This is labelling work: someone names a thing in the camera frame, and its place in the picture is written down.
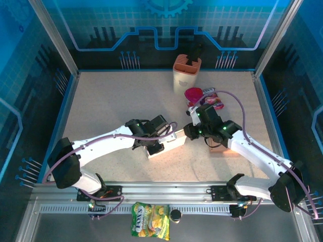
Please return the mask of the white paper box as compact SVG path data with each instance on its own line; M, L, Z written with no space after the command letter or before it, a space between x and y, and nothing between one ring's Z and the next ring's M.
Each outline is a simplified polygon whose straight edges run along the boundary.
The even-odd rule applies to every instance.
M166 153L168 151L171 151L171 150L173 150L175 148L178 148L180 146L183 146L185 144L185 140L187 138L187 136L184 133L184 130L181 129L179 131L176 131L175 134L176 134L176 137L177 137L175 140L173 140L171 142L163 143L164 144L164 147L165 147L164 151L159 152L159 153L155 153L155 154L153 154L153 155L150 156L150 155L148 155L148 152L147 152L147 149L146 149L146 156L147 156L147 158L148 159L151 159L153 157L156 157L158 155L161 155L163 153Z

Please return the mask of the orange cardboard box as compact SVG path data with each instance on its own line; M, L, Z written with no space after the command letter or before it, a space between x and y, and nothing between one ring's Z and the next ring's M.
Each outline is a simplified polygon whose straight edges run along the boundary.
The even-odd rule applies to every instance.
M209 152L211 154L234 154L234 151L214 142L212 139L208 139L207 143L209 146L211 146L211 148L209 148Z

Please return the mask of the purple candy bag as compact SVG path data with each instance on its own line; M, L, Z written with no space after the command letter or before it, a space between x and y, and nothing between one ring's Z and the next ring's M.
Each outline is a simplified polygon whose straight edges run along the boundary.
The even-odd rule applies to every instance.
M215 88L203 89L204 98L201 100L201 104L210 104L214 107L215 110L222 109L224 104L221 99L215 93Z

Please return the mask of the pink heart-shaped container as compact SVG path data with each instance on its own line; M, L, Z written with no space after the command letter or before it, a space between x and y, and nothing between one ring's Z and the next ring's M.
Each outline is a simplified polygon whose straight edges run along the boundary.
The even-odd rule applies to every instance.
M201 88L192 87L184 92L184 96L187 99L187 106L192 107L203 96L203 90Z

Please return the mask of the beige pink knife block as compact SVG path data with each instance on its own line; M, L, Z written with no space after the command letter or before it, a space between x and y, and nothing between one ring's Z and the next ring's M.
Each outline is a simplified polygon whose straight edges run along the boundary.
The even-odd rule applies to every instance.
M177 95L184 95L184 92L194 87L198 73L200 71L201 59L192 61L192 65L187 64L186 54L177 56L173 65L173 90Z

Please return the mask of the black round cap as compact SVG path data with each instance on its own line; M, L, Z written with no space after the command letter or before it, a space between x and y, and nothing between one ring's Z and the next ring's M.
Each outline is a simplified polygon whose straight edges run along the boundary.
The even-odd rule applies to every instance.
M178 209L173 209L170 212L169 218L170 218L170 221L172 221L173 223L178 224L180 222L181 218L182 218L182 213Z

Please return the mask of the yellow green candy bag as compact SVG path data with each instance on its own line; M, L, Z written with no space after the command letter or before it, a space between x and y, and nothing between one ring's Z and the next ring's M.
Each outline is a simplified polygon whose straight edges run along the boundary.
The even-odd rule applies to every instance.
M132 208L131 235L170 240L170 207L136 202Z

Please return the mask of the small controller board with LED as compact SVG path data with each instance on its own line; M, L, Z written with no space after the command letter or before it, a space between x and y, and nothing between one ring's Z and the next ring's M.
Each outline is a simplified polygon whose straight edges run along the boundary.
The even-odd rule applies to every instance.
M88 216L91 218L91 220L100 219L102 214L98 214L98 212L105 212L106 206L98 204L96 200L91 199L88 204Z
M231 217L234 219L242 219L246 215L249 202L238 202L229 206Z

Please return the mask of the aluminium mounting rail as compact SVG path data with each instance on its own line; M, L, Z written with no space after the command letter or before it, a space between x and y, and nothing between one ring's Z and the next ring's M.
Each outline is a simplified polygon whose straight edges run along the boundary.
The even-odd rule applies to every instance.
M211 204L206 192L211 186L225 186L225 182L107 182L107 186L121 186L125 203L156 204ZM44 203L76 202L77 190L73 187L58 189L56 185L36 184L30 199Z

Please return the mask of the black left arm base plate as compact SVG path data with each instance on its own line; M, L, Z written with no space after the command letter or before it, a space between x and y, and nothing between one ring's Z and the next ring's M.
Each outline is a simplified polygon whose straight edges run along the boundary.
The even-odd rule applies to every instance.
M91 199L96 201L103 201L105 198L114 198L111 200L108 200L108 202L120 202L122 195L122 186L107 186L106 191L103 192L96 192L93 194L93 197L96 197L96 199L92 197L88 197L86 194L84 194L80 189L78 189L76 200L78 202L90 202Z

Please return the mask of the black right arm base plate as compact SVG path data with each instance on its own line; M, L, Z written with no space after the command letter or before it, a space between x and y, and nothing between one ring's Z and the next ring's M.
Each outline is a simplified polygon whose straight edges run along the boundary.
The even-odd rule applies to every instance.
M247 202L256 201L255 196L241 195L234 187L228 186L210 186L206 190L207 194L211 195L212 201L233 201L233 202Z

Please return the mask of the aluminium frame post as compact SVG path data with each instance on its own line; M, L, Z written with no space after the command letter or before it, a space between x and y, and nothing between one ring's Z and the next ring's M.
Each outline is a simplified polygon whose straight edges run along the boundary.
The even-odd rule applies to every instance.
M46 7L44 6L42 0L28 0L31 4L34 12L36 13L38 19L46 30L48 36L56 47L59 55L66 64L68 70L73 75L73 77L79 77L79 70L64 42L62 36L60 35L54 21L52 20L50 14L48 13Z
M285 13L283 14L279 24L277 25L267 47L264 49L263 54L258 61L254 76L256 78L260 78L263 70L269 63L271 57L273 56L275 50L277 49L279 43L282 38L285 36L290 24L292 23L294 17L296 16L300 6L302 5L304 0L290 0L288 7L286 8Z

